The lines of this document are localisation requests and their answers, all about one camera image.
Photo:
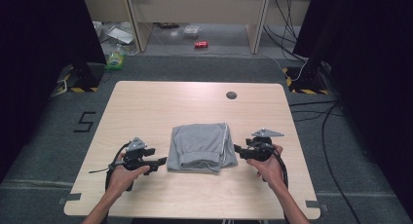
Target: floor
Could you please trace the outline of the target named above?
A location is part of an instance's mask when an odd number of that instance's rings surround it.
[[[102,26],[99,39],[102,42],[102,49],[106,55],[109,55],[112,51],[116,50],[117,40],[107,37],[105,34],[108,29],[117,24],[105,23]],[[123,48],[129,53],[130,56],[225,56],[225,57],[241,57],[241,58],[270,58],[273,60],[274,65],[282,69],[280,62],[286,59],[295,60],[296,58],[283,53],[280,46],[274,44],[271,38],[263,32],[260,47],[257,55],[252,55],[249,50],[249,44],[246,37],[245,27],[243,25],[226,25],[226,24],[187,24],[180,23],[180,26],[172,29],[162,29],[158,26],[154,27],[153,34],[150,38],[146,51],[142,54],[136,54],[133,51],[133,43],[131,45],[123,45]],[[188,38],[184,34],[184,28],[187,25],[198,26],[199,32],[197,38]],[[297,35],[300,28],[294,28]],[[271,30],[278,35],[283,36],[284,28],[271,26]],[[293,44],[288,41],[283,41],[281,38],[274,36],[278,43],[282,43],[287,49],[292,51]],[[291,35],[286,35],[286,39],[293,40]],[[194,43],[196,41],[208,41],[207,49],[194,49]],[[302,61],[296,61],[297,66],[304,64]],[[287,94],[288,101],[294,102],[310,102],[310,101],[325,101],[334,99],[336,93],[332,89],[331,85],[326,82],[327,87],[330,89],[330,95],[292,95]],[[87,109],[87,98],[85,101],[85,108]],[[313,106],[310,111],[322,112],[325,110],[325,105]],[[71,111],[67,107],[61,106],[62,111]],[[306,113],[302,111],[309,111],[306,106],[291,107],[294,120],[302,120],[307,118]],[[325,126],[326,136],[325,139],[329,142],[330,147],[330,160],[332,167],[337,174],[337,180],[340,182],[344,194],[348,200],[353,204],[353,208],[356,210],[357,216],[360,219],[360,223],[411,223],[404,209],[400,205],[397,197],[394,195],[392,189],[389,187],[386,179],[377,166],[366,157],[365,152],[358,146],[357,136],[354,134],[352,125],[344,120],[340,116],[343,115],[343,109],[337,110],[334,117],[329,120],[329,123]],[[354,215],[349,209],[346,201],[343,199],[342,194],[336,186],[336,183],[329,175],[329,171],[325,164],[325,155],[322,154],[322,148],[318,145],[315,146],[315,142],[320,142],[320,126],[322,120],[318,119],[310,124],[306,121],[296,121],[297,132],[302,142],[303,152],[306,156],[307,164],[309,165],[309,172],[312,176],[316,194],[319,199],[321,207],[321,218],[314,220],[314,223],[356,223]],[[65,126],[54,126],[53,123],[49,123],[47,127],[49,130],[55,128],[65,129]],[[50,131],[40,131],[43,135],[48,135]],[[34,142],[42,147],[41,142]],[[76,155],[67,155],[65,157],[75,157]],[[22,168],[15,167],[12,174],[14,179],[19,179],[19,174],[24,174]],[[59,174],[59,178],[75,177],[76,174]],[[30,216],[25,218],[26,221],[21,221],[19,215],[25,216],[26,214],[21,211],[8,213],[8,215],[14,215],[15,217],[8,217],[5,220],[10,223],[55,223],[61,220],[62,205],[56,207],[56,197],[64,197],[71,187],[69,182],[53,182],[53,181],[41,181],[42,186],[47,186],[48,189],[42,189],[35,187],[33,181],[25,180],[20,181],[24,185],[14,184],[15,180],[4,182],[0,185],[0,216],[6,215],[2,212],[4,210],[21,210],[22,207],[29,205],[30,207],[39,206],[39,210],[42,211],[41,215],[31,219]],[[47,205],[49,210],[44,210],[38,204]],[[70,219],[73,222],[78,223],[79,218]],[[128,220],[115,219],[112,223],[130,223]],[[283,221],[270,221],[270,223],[283,223]]]

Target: folded gray shirt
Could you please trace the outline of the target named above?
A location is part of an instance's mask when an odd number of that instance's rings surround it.
[[[219,172],[238,164],[226,123],[194,124],[173,128],[167,167],[169,170]]]

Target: wooden table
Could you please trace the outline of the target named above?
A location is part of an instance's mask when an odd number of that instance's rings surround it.
[[[227,92],[235,92],[229,99]],[[68,215],[88,215],[104,193],[105,172],[119,148],[138,136],[148,148],[156,148],[157,160],[169,155],[173,127],[187,124],[228,123],[235,144],[245,147],[251,133],[266,128],[285,134],[274,137],[282,145],[289,190],[310,219],[318,208],[306,207],[316,201],[296,129],[285,98],[277,84],[199,82],[119,82],[106,106],[88,154],[79,171],[68,201]],[[235,168],[218,175],[168,172],[161,166],[149,176],[135,180],[131,192],[112,206],[110,214],[124,217],[191,219],[282,219],[280,203],[267,183],[256,177],[256,169],[239,158]]]

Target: hand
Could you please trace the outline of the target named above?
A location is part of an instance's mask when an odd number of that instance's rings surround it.
[[[118,161],[121,161],[124,158],[124,156],[125,154],[122,153],[118,157]],[[122,193],[125,192],[125,190],[127,190],[129,186],[131,186],[133,181],[149,169],[149,166],[140,167],[135,170],[127,170],[122,166],[115,167],[110,177],[109,185],[106,192],[113,193],[117,197],[121,197]]]
[[[124,156],[125,154],[122,153],[117,160],[121,161]],[[135,170],[127,170],[123,166],[115,167],[112,175],[110,176],[110,181],[106,192],[103,194],[100,202],[94,207],[94,209],[82,223],[100,223],[108,213],[109,208],[116,202],[118,198],[122,196],[122,194],[125,192],[125,190],[128,189],[131,183],[142,173],[148,171],[149,169],[149,166],[144,166]]]
[[[279,152],[279,154],[282,153],[281,146],[273,144],[273,147],[277,150],[277,152]],[[274,190],[280,186],[284,186],[282,168],[274,155],[271,155],[271,157],[265,162],[259,162],[254,159],[248,159],[246,162],[258,169],[258,176],[262,176],[268,182],[271,189]]]

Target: person's right hand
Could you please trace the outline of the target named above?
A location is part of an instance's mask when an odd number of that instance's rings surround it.
[[[282,153],[281,146],[277,144],[273,144],[273,146],[274,149],[279,152],[279,154]],[[259,162],[254,159],[248,159],[246,160],[246,162],[258,169],[258,176],[262,176],[265,181],[268,182],[268,185],[271,189],[274,190],[279,188],[280,186],[284,186],[282,168],[274,155],[271,155],[271,157],[265,162]]]

